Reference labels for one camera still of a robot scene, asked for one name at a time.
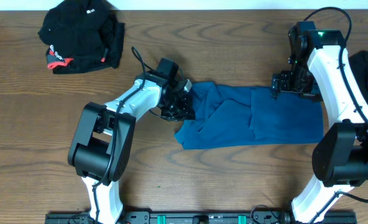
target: green strip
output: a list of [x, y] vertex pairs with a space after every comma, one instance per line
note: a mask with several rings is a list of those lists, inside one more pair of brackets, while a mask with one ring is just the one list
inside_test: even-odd
[[246, 224], [246, 216], [245, 215], [239, 215], [238, 220], [239, 220], [238, 224]]
[[158, 224], [166, 224], [166, 216], [165, 215], [158, 215]]

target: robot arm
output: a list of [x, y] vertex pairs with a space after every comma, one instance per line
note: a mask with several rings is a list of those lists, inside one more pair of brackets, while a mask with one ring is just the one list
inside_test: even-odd
[[[273, 76], [272, 95], [280, 91], [313, 100], [323, 99], [330, 130], [313, 152], [314, 175], [302, 193], [291, 202], [298, 222], [320, 222], [339, 199], [368, 180], [368, 132], [349, 96], [339, 69], [344, 39], [338, 30], [317, 30], [313, 22], [298, 22], [289, 30], [290, 71]], [[342, 55], [349, 86], [368, 119], [368, 105], [349, 66], [347, 50]], [[362, 144], [354, 146], [358, 139]]]
[[[194, 119], [192, 101], [188, 94], [191, 82], [176, 81], [177, 70], [178, 66], [173, 61], [162, 58], [156, 71], [136, 77], [134, 85], [119, 98], [104, 105], [91, 102], [84, 107], [69, 151], [68, 163], [76, 168], [76, 173], [87, 186], [92, 208], [89, 215], [93, 220], [96, 220], [97, 211], [98, 222], [105, 224], [116, 223], [121, 215], [123, 204], [120, 201], [118, 180], [128, 163], [136, 121], [156, 106], [161, 109], [162, 119]], [[122, 102], [124, 104], [117, 114]], [[118, 131], [113, 133], [115, 125], [118, 125]], [[94, 132], [110, 136], [116, 134], [110, 171], [95, 189], [93, 185], [102, 181], [107, 170], [113, 152], [113, 138], [108, 143], [96, 138]]]

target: folded blue fabric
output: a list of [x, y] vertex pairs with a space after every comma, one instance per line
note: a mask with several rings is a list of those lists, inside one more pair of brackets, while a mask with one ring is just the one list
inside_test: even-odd
[[174, 135], [184, 149], [256, 144], [309, 144], [323, 137], [320, 103], [267, 87], [195, 83], [191, 90], [196, 120]]

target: wooden floor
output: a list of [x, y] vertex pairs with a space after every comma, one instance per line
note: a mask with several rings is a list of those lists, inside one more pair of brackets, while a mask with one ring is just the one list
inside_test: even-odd
[[[89, 208], [87, 191], [67, 153], [82, 108], [120, 96], [141, 73], [130, 47], [156, 66], [177, 62], [194, 82], [267, 86], [289, 68], [287, 32], [310, 11], [123, 11], [125, 50], [118, 69], [53, 75], [38, 35], [45, 12], [0, 12], [0, 223], [44, 223], [49, 211]], [[350, 54], [368, 50], [368, 11], [349, 11]], [[322, 12], [320, 28], [347, 21]], [[311, 178], [314, 145], [244, 146], [185, 151], [180, 124], [146, 114], [138, 121], [121, 180], [125, 205], [152, 210], [250, 210], [284, 207]], [[368, 182], [352, 191], [368, 197]], [[368, 223], [368, 205], [342, 198]]]

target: wooden table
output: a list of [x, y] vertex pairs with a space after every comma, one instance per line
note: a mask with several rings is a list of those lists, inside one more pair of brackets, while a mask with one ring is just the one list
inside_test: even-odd
[[[177, 62], [194, 82], [266, 86], [289, 68], [287, 32], [310, 11], [122, 11], [125, 50], [118, 69], [53, 75], [37, 32], [46, 12], [0, 12], [0, 223], [44, 223], [49, 211], [89, 208], [85, 186], [67, 164], [82, 108], [115, 99], [141, 73], [130, 47], [156, 66]], [[368, 11], [354, 21], [350, 54], [368, 50]], [[347, 29], [336, 12], [315, 15], [317, 27]], [[146, 114], [138, 121], [121, 179], [125, 205], [153, 210], [250, 210], [284, 207], [311, 178], [314, 145], [228, 147], [185, 151], [177, 123]], [[352, 193], [368, 197], [368, 182]], [[368, 223], [368, 205], [342, 198]]]

